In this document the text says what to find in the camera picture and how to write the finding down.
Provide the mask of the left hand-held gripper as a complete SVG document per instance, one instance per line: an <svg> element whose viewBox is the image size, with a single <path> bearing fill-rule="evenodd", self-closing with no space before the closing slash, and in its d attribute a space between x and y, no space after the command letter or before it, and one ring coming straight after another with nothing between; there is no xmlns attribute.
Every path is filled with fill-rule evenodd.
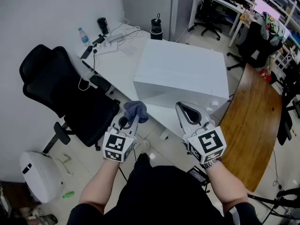
<svg viewBox="0 0 300 225"><path fill-rule="evenodd" d="M137 138L135 136L139 123L139 116L136 115L133 123L130 124L125 116L120 117L116 126L110 126L105 132L103 141L103 156L105 159L123 163L133 151Z"/></svg>

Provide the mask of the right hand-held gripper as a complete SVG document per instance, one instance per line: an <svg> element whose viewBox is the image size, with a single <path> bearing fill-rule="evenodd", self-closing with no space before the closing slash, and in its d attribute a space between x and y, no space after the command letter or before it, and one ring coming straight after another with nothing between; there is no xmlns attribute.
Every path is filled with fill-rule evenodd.
<svg viewBox="0 0 300 225"><path fill-rule="evenodd" d="M175 109L185 134L186 149L201 165L220 158L227 147L221 128L210 119L206 120L207 113L198 105L177 102Z"/></svg>

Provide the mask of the dark blue cloth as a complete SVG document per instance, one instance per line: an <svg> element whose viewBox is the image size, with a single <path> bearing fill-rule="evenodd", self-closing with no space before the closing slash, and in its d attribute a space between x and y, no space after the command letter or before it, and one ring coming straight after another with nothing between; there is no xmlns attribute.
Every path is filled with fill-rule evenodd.
<svg viewBox="0 0 300 225"><path fill-rule="evenodd" d="M128 120L128 124L132 125L135 117L139 116L138 123L145 123L149 119L147 107L142 101L129 101L123 105L125 109L124 116Z"/></svg>

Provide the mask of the large white box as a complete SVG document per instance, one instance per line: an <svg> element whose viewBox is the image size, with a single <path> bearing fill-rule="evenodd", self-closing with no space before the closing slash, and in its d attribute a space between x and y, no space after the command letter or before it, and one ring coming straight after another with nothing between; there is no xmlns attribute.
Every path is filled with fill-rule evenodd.
<svg viewBox="0 0 300 225"><path fill-rule="evenodd" d="M190 102L212 114L229 99L223 54L175 42L148 39L133 83L145 104Z"/></svg>

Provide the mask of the person's right forearm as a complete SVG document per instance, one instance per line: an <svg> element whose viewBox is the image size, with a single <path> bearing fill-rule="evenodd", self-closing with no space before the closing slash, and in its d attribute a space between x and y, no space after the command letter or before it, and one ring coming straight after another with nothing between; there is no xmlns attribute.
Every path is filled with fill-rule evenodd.
<svg viewBox="0 0 300 225"><path fill-rule="evenodd" d="M205 169L216 197L222 204L224 214L239 203L248 202L248 194L244 184L230 173L218 160Z"/></svg>

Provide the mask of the person's left forearm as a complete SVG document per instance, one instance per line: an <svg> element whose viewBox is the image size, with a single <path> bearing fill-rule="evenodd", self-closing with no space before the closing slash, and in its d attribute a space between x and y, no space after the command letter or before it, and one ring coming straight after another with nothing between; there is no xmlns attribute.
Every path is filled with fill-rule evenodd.
<svg viewBox="0 0 300 225"><path fill-rule="evenodd" d="M83 189L79 204L89 204L104 214L120 163L106 159L98 172Z"/></svg>

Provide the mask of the person's white shoe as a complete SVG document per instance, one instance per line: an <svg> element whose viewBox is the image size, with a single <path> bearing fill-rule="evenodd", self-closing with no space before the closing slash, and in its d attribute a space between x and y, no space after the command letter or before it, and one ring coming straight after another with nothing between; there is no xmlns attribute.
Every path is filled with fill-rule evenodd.
<svg viewBox="0 0 300 225"><path fill-rule="evenodd" d="M142 150L141 150L141 154L147 154L149 155L149 152L150 152L150 142L148 140L143 140L141 142L141 147L142 147Z"/></svg>

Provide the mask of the silver wristwatch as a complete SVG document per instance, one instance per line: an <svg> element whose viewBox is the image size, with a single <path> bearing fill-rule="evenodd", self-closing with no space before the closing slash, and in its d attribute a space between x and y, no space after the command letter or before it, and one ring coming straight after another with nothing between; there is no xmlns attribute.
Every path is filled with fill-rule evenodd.
<svg viewBox="0 0 300 225"><path fill-rule="evenodd" d="M202 167L203 169L209 169L209 168L211 168L212 166L214 166L215 163L216 163L217 161L221 161L221 159L220 159L220 158L213 159L213 160L211 160L211 161L209 161L209 162L206 162L206 163L202 164L201 167Z"/></svg>

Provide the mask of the black device with screen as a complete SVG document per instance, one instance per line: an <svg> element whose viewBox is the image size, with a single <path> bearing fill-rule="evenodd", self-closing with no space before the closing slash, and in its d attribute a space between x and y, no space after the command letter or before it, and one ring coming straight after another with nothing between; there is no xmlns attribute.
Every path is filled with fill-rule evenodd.
<svg viewBox="0 0 300 225"><path fill-rule="evenodd" d="M198 168L197 166L194 166L193 168L191 168L188 173L190 175L192 175L194 178L196 178L202 186L208 184L209 181L209 177L207 176L207 174L205 172L203 172L200 168Z"/></svg>

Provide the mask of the brown wooden table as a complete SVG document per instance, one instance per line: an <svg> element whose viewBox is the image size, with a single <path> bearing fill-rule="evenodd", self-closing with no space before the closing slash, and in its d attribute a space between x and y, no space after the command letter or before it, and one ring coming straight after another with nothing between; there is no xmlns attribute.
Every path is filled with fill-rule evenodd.
<svg viewBox="0 0 300 225"><path fill-rule="evenodd" d="M247 64L220 127L227 144L222 163L251 192L273 153L281 111L281 96Z"/></svg>

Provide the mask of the person's black clothes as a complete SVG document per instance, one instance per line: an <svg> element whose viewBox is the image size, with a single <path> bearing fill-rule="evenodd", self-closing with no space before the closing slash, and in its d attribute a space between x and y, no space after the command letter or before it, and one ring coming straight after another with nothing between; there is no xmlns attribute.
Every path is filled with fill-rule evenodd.
<svg viewBox="0 0 300 225"><path fill-rule="evenodd" d="M225 214L211 202L200 182L175 166L151 166L140 154L117 204L101 212L78 204L67 225L261 225L249 202L239 203Z"/></svg>

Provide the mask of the black high-back office chair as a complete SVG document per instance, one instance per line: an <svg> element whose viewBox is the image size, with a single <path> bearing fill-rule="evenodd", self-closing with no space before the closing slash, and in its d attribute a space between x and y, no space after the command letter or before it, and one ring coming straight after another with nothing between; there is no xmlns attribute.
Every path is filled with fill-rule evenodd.
<svg viewBox="0 0 300 225"><path fill-rule="evenodd" d="M97 84L89 86L74 68L62 46L53 49L37 45L22 62L20 76L23 93L63 118L68 128L54 124L54 131L64 144L76 135L87 147L101 150L98 141L118 114L120 102L106 95L107 81L95 76Z"/></svg>

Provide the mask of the black smartphone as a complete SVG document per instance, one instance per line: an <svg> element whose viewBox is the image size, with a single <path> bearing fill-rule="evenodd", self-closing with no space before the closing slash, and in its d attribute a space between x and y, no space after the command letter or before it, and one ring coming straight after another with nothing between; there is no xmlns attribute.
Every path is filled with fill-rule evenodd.
<svg viewBox="0 0 300 225"><path fill-rule="evenodd" d="M92 45L89 45L89 46L87 47L87 49L84 51L84 53L81 55L80 58L81 58L81 59L87 59L88 56L91 54L92 50L93 50L93 46L92 46Z"/></svg>

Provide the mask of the grey power strip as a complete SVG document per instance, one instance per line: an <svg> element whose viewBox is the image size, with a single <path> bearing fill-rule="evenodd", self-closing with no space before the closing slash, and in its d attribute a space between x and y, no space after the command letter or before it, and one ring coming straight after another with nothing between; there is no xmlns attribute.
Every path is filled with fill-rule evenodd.
<svg viewBox="0 0 300 225"><path fill-rule="evenodd" d="M122 33L119 33L119 34L114 35L114 36L106 37L105 40L108 43L117 43L117 42L120 42L124 39L125 39L125 35L123 35Z"/></svg>

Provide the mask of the black office chair with jacket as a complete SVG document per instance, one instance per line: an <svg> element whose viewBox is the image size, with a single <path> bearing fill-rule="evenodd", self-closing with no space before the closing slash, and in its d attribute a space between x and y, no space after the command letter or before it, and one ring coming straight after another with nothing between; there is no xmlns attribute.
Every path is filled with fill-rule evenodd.
<svg viewBox="0 0 300 225"><path fill-rule="evenodd" d="M245 41L238 45L238 51L241 57L228 52L226 55L235 58L239 63L230 67L227 70L241 67L244 68L249 64L253 68L262 68L266 64L267 58L282 48L283 44L279 40L278 44L273 46L271 43L273 38L265 40L261 35L262 26L257 22L251 22Z"/></svg>

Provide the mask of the large black drinking bottle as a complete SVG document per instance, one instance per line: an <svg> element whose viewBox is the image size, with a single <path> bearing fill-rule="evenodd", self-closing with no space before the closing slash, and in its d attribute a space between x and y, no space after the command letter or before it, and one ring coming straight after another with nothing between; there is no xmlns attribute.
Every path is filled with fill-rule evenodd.
<svg viewBox="0 0 300 225"><path fill-rule="evenodd" d="M151 30L150 38L154 40L163 39L163 31L161 27L160 13L157 14L157 17L151 20Z"/></svg>

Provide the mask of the black mesh office chair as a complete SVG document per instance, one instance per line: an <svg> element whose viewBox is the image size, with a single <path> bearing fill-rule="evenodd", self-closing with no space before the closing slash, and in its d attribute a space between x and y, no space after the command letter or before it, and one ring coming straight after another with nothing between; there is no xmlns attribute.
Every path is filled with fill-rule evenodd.
<svg viewBox="0 0 300 225"><path fill-rule="evenodd" d="M285 141L292 139L292 119L289 111L294 110L300 119L300 62L295 67L289 67L285 79L283 80L282 112L277 133L277 139L280 145L284 145Z"/></svg>

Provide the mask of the clear plastic water bottle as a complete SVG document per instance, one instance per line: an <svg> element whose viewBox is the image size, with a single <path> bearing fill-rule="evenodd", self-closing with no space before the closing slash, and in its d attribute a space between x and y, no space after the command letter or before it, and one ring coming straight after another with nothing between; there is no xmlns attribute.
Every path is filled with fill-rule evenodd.
<svg viewBox="0 0 300 225"><path fill-rule="evenodd" d="M80 38L82 40L82 43L87 47L90 45L90 41L89 41L89 38L87 36L87 34L84 32L84 30L80 27L78 28L78 31L79 31L79 35L80 35Z"/></svg>

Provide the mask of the white rounded appliance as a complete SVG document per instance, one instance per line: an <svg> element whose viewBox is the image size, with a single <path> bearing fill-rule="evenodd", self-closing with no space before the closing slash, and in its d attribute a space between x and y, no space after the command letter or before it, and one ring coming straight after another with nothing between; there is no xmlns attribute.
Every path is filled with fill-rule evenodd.
<svg viewBox="0 0 300 225"><path fill-rule="evenodd" d="M52 158L37 152L23 152L19 164L29 189L40 202L48 203L63 191L63 177Z"/></svg>

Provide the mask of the small black tumbler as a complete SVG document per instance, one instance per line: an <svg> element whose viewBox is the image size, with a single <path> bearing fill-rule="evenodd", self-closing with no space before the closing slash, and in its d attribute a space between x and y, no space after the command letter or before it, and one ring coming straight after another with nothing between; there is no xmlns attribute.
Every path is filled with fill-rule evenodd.
<svg viewBox="0 0 300 225"><path fill-rule="evenodd" d="M103 35L106 35L109 33L108 31L108 25L107 25L107 20L105 17L101 17L97 19L97 24L99 28L101 29L101 32Z"/></svg>

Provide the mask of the black swivel office chair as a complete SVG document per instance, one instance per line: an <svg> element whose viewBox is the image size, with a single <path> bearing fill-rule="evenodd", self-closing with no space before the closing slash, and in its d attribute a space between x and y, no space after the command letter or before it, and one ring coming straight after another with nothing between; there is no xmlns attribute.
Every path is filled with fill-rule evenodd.
<svg viewBox="0 0 300 225"><path fill-rule="evenodd" d="M220 33L222 33L222 29L217 26L217 24L222 24L223 19L222 16L213 9L211 6L210 0L202 0L202 8L200 9L200 14L197 17L201 22L194 22L194 26L201 25L205 27L204 31L201 33L201 36L205 34L207 31L211 31L217 36L217 40L220 40Z"/></svg>

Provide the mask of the white office desk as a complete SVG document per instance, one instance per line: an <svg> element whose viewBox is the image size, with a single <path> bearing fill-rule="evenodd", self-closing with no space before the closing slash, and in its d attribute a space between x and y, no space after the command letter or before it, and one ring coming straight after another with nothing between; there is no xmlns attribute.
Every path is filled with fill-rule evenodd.
<svg viewBox="0 0 300 225"><path fill-rule="evenodd" d="M243 14L243 12L245 11L245 9L242 8L241 4L239 4L239 3L237 4L237 6L234 6L233 4L228 3L225 0L213 0L213 1L215 1L215 2L217 2L219 4L222 4L223 6L226 6L227 8L229 8L229 9L231 9L234 12L237 13L236 18L234 20L234 23L233 23L233 25L231 27L231 30L229 32L229 36L231 37L231 40L229 42L228 47L230 48L232 46L233 42L235 41L235 39L237 37L237 34L238 34L238 32L239 32L239 30L241 28L242 22L240 21L240 17Z"/></svg>

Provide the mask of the black tripod stand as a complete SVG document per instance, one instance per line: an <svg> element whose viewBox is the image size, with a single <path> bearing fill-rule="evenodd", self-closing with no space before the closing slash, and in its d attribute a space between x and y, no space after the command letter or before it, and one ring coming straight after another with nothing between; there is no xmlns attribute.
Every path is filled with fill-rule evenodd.
<svg viewBox="0 0 300 225"><path fill-rule="evenodd" d="M284 222L288 221L300 225L300 187L280 190L273 200L251 194L248 194L248 198L258 201L269 210L262 221L262 225L269 216L282 218Z"/></svg>

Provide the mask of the colourful cartoon pillow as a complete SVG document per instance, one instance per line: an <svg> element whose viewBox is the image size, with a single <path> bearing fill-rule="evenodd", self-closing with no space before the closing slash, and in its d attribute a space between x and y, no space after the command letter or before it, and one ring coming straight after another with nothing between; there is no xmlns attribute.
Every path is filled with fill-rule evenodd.
<svg viewBox="0 0 300 225"><path fill-rule="evenodd" d="M268 40L270 36L282 41L285 37L285 26L268 12L263 11L261 17L264 24L261 26L261 36Z"/></svg>

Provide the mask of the dark brown box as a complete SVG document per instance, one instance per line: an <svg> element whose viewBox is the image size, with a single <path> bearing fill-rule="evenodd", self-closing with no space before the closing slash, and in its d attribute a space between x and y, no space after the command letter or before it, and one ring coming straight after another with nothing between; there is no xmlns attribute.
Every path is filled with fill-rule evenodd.
<svg viewBox="0 0 300 225"><path fill-rule="evenodd" d="M8 199L12 209L34 207L41 202L29 190L27 183L0 181L4 197Z"/></svg>

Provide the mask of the computer monitor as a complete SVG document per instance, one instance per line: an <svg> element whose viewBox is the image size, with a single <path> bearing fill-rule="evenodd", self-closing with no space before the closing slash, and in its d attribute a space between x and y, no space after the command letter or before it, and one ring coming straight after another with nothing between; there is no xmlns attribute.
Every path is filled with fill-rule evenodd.
<svg viewBox="0 0 300 225"><path fill-rule="evenodd" d="M254 1L254 11L258 12L259 14L262 14L263 12L267 12L269 15L271 15L275 19L280 18L280 13L273 9L271 6L269 6L266 2L263 0L255 0Z"/></svg>

